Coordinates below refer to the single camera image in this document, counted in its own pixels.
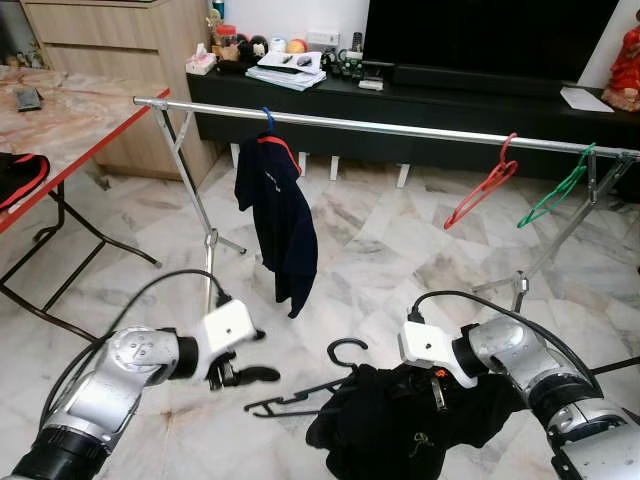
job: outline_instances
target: black cable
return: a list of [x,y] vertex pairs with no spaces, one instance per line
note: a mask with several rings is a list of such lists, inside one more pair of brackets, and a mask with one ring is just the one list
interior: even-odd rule
[[144,295],[147,290],[149,290],[151,287],[153,287],[157,283],[160,283],[163,280],[166,280],[167,278],[177,277],[179,275],[188,275],[188,274],[202,275],[203,277],[207,277],[214,283],[214,285],[216,286],[216,289],[218,290],[216,307],[219,308],[225,303],[231,301],[232,299],[231,295],[229,295],[227,292],[224,291],[224,289],[218,282],[218,279],[213,274],[206,272],[204,270],[198,270],[198,269],[192,269],[192,268],[176,270],[173,272],[166,273],[147,283],[144,287],[138,290],[138,292],[133,297],[131,297],[129,302],[127,302],[124,308],[120,311],[120,314],[111,323],[111,325],[109,326],[105,334],[102,337],[98,338],[93,343],[91,343],[90,345],[88,345],[87,347],[85,347],[84,350],[82,350],[80,353],[78,353],[78,355],[76,355],[74,359],[71,360],[69,365],[67,365],[64,371],[60,374],[60,376],[56,380],[56,383],[53,384],[53,387],[51,388],[51,391],[49,392],[49,395],[47,396],[47,399],[42,407],[42,413],[40,414],[40,429],[42,429],[46,418],[51,414],[51,411],[52,411],[51,405],[53,404],[54,398],[56,397],[58,391],[60,390],[60,387],[62,386],[66,378],[71,374],[73,369],[76,368],[76,366],[82,361],[82,359],[87,357],[82,363],[82,365],[80,366],[80,368],[76,370],[76,373],[74,373],[71,380],[67,383],[67,388],[65,388],[65,392],[63,392],[63,395],[68,391],[71,385],[75,385],[75,383],[78,381],[80,376],[84,373],[86,368],[89,366],[89,363],[91,363],[91,360],[93,360],[93,358],[95,357],[98,350],[100,350],[100,347],[102,347],[102,345],[104,345],[104,342],[111,335],[113,335],[114,330],[118,327],[118,325],[120,324],[122,319],[125,317],[125,315],[129,312],[129,310],[131,310],[131,307],[133,306],[133,304],[136,303],[136,301],[138,301],[138,299],[142,295]]
[[640,365],[640,357],[633,357],[628,360],[622,360],[621,362],[609,363],[598,368],[592,368],[591,371],[594,375],[602,375],[603,373],[613,372],[614,370],[620,370],[621,368],[627,368],[633,365]]
[[453,295],[457,297],[468,298],[469,300],[473,300],[475,302],[481,303],[485,307],[492,308],[493,310],[500,312],[503,315],[507,315],[513,318],[514,320],[517,320],[518,322],[526,325],[531,330],[533,330],[538,335],[540,335],[545,340],[547,340],[549,343],[551,343],[554,347],[556,347],[562,354],[564,354],[564,356],[567,357],[567,359],[575,365],[575,367],[580,371],[580,373],[586,379],[589,380],[589,382],[591,383],[593,388],[596,390],[598,395],[600,395],[601,397],[604,397],[604,393],[602,392],[600,383],[598,383],[598,380],[596,379],[595,375],[589,369],[589,367],[585,365],[582,359],[571,349],[571,347],[569,347],[560,338],[558,338],[552,332],[544,328],[542,325],[532,322],[531,320],[524,318],[522,315],[514,313],[510,310],[507,310],[506,308],[502,308],[501,306],[496,305],[495,303],[492,303],[489,300],[485,300],[482,297],[478,297],[477,295],[473,295],[471,293],[460,292],[458,290],[439,290],[435,292],[425,293],[424,295],[420,295],[414,302],[413,307],[411,308],[410,319],[411,319],[411,316],[414,316],[414,318],[418,317],[419,319],[422,319],[422,315],[420,315],[418,307],[420,306],[423,300],[429,297],[438,297],[443,295]]
[[58,391],[60,390],[60,387],[64,383],[65,379],[69,376],[69,374],[73,371],[73,369],[78,365],[78,363],[80,363],[80,361],[85,356],[87,356],[91,352],[98,351],[98,349],[104,344],[104,342],[110,336],[111,336],[111,334],[105,335],[104,337],[101,337],[98,340],[96,340],[95,342],[90,343],[89,345],[84,347],[84,349],[78,355],[76,355],[74,357],[74,359],[71,360],[71,362],[69,362],[69,365],[67,365],[67,367],[60,374],[60,376],[56,380],[56,383],[54,383],[53,387],[51,387],[51,390],[49,391],[49,395],[47,396],[47,399],[44,402],[44,406],[42,408],[42,412],[40,413],[40,423],[39,423],[39,427],[38,427],[40,430],[42,430],[42,427],[44,426],[45,420],[47,419],[47,417],[51,413],[51,405],[53,404],[53,400],[54,400],[56,394],[58,393]]

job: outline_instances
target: red hanger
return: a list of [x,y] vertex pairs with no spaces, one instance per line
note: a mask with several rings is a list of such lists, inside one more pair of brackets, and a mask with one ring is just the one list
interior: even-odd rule
[[507,137],[502,145],[502,149],[500,150],[500,161],[498,162],[498,165],[491,170],[491,173],[489,173],[489,176],[484,182],[474,188],[473,191],[467,195],[462,202],[460,202],[460,205],[456,207],[451,216],[447,218],[446,222],[444,222],[445,230],[448,230],[455,225],[458,220],[473,210],[477,204],[491,195],[495,189],[509,180],[509,178],[516,173],[516,170],[518,169],[518,162],[515,160],[507,162],[505,160],[505,155],[507,153],[507,148],[509,148],[511,139],[517,136],[518,134],[514,132]]

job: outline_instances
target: black hanger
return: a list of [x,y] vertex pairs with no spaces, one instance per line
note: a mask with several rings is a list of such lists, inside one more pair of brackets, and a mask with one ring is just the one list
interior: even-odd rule
[[[331,359],[331,361],[333,363],[335,363],[336,365],[339,365],[341,367],[346,367],[346,368],[351,368],[352,374],[356,372],[356,370],[358,369],[358,366],[355,363],[346,363],[343,362],[341,360],[338,360],[338,358],[336,357],[336,347],[340,346],[340,345],[344,345],[344,344],[354,344],[354,345],[358,345],[360,348],[362,348],[363,350],[367,350],[369,348],[369,346],[363,342],[362,340],[358,340],[357,338],[342,338],[340,340],[336,340],[335,342],[331,342],[329,344],[329,346],[327,347],[327,354],[329,355],[329,358]],[[344,387],[344,385],[348,385],[349,382],[353,381],[353,377],[351,375],[344,377],[344,378],[340,378],[338,380],[334,380],[332,382],[328,382],[328,383],[323,383],[321,385],[318,385],[316,387],[311,387],[311,388],[307,388],[305,390],[301,390],[299,392],[296,392],[293,394],[293,397],[290,399],[285,400],[284,397],[274,397],[274,398],[268,398],[266,400],[261,400],[259,402],[255,402],[255,403],[251,403],[249,405],[245,405],[244,407],[244,411],[248,412],[249,410],[252,410],[254,408],[260,408],[262,407],[264,409],[265,413],[261,413],[261,412],[252,412],[253,415],[255,417],[258,418],[278,418],[278,417],[299,417],[299,416],[303,416],[303,415],[330,415],[330,414],[335,414],[338,413],[338,409],[324,409],[322,411],[320,410],[294,410],[294,411],[280,411],[280,412],[274,412],[273,409],[271,408],[274,405],[291,405],[293,403],[299,403],[299,402],[304,402],[305,400],[309,399],[309,395],[312,393],[316,393],[316,392],[320,392],[322,390],[327,390],[329,392],[331,392],[332,394],[337,394],[337,393],[348,393],[348,392],[352,392],[355,388],[349,388],[349,387]],[[343,388],[338,391],[338,387],[339,386],[343,386]]]

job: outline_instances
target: red table edge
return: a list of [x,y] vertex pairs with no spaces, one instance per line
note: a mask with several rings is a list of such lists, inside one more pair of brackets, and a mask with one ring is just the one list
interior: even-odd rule
[[[157,98],[165,98],[169,95],[171,90],[166,88],[157,95]],[[126,119],[122,124],[116,127],[111,133],[109,133],[106,137],[96,143],[93,147],[91,147],[84,155],[78,158],[75,162],[69,165],[66,169],[64,169],[57,177],[54,177],[50,181],[47,182],[48,188],[39,189],[34,195],[29,197],[26,202],[18,207],[18,209],[10,213],[6,220],[0,223],[0,233],[7,230],[15,221],[17,221],[27,210],[33,207],[36,203],[38,203],[45,195],[47,195],[51,190],[57,187],[64,179],[66,179],[69,175],[75,172],[80,165],[85,163],[89,158],[93,157],[97,152],[102,150],[111,140],[120,135],[124,130],[130,127],[134,122],[136,122],[140,117],[142,117],[147,110],[151,107],[142,107],[128,119]]]

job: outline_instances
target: tissue box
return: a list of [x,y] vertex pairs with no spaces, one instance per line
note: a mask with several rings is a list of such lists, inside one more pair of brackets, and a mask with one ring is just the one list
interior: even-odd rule
[[205,53],[196,57],[195,55],[187,60],[185,68],[187,73],[205,75],[216,64],[216,56],[213,53]]

